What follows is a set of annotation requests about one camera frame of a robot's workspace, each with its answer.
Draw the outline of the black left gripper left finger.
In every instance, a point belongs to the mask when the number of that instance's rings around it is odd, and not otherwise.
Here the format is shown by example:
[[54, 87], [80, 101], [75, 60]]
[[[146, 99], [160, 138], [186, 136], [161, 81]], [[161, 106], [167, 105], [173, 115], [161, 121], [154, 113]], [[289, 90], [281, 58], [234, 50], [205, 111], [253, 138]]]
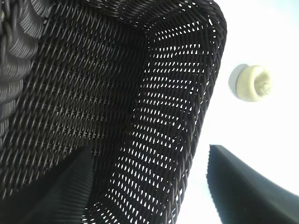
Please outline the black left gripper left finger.
[[2, 224], [78, 224], [93, 187], [91, 150], [72, 152], [40, 179], [0, 202]]

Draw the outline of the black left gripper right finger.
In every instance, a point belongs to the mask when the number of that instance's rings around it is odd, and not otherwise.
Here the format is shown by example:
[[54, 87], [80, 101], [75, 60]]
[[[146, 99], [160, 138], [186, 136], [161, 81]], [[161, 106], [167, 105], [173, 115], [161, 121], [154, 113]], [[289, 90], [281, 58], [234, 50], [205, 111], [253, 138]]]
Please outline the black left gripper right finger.
[[207, 184], [223, 224], [297, 224], [299, 197], [221, 145], [210, 145]]

